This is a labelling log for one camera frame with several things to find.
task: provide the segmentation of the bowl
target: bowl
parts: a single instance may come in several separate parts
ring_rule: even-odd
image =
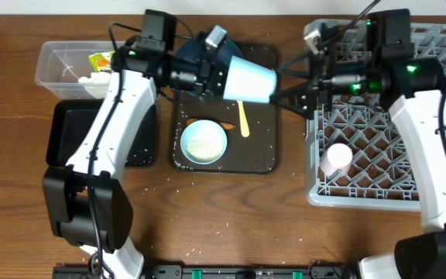
[[[228,139],[216,122],[198,120],[185,128],[180,148],[185,157],[196,164],[211,164],[226,151]]]

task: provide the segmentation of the brown wood surface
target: brown wood surface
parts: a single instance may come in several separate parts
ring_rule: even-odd
[[[194,31],[214,24],[237,41],[276,44],[289,59],[303,27],[319,16],[183,16]],[[112,20],[139,26],[141,15],[0,15],[0,277],[45,278],[58,263],[87,255],[53,236],[42,191],[53,108],[34,82],[49,40],[108,40]],[[414,22],[446,22],[415,17]],[[119,30],[118,39],[128,32]],[[298,81],[283,79],[283,88]],[[281,165],[266,176],[191,174],[167,159],[171,104],[159,100],[156,162],[128,169],[123,187],[135,211],[130,236],[148,264],[296,266],[346,262],[393,250],[421,233],[414,212],[320,208],[305,198],[304,120],[283,112]]]

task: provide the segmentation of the clear plastic bin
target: clear plastic bin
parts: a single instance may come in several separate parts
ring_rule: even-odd
[[[80,84],[78,79],[89,78],[94,71],[89,55],[112,50],[110,41],[46,42],[37,62],[36,83],[62,99],[103,98],[108,84]]]

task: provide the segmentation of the yellow spoon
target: yellow spoon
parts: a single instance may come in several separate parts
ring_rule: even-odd
[[[238,103],[238,115],[240,116],[240,133],[243,137],[248,137],[250,135],[249,132],[249,124],[247,123],[247,117],[245,117],[244,104],[242,101],[237,101]]]

